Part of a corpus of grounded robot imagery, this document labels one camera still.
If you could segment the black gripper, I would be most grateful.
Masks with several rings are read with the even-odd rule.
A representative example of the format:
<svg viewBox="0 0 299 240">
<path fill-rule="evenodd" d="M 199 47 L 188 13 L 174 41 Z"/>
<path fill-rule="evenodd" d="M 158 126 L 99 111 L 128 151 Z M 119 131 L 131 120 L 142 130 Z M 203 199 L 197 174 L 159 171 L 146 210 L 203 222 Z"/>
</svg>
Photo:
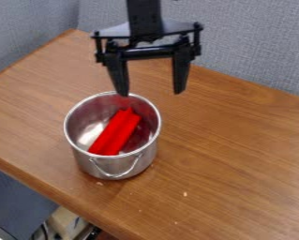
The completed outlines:
<svg viewBox="0 0 299 240">
<path fill-rule="evenodd" d="M 114 27 L 94 31 L 95 59 L 106 64 L 111 82 L 116 93 L 127 97 L 130 95 L 130 73 L 127 61 L 118 49 L 103 52 L 102 40 L 127 39 L 130 46 L 139 42 L 152 43 L 155 40 L 172 35 L 184 36 L 192 33 L 192 55 L 201 54 L 201 32 L 203 25 L 199 22 L 179 22 L 162 17 L 160 0 L 127 0 L 128 21 Z M 174 94 L 180 94 L 187 87 L 190 74 L 190 43 L 178 44 L 172 55 L 172 89 Z"/>
</svg>

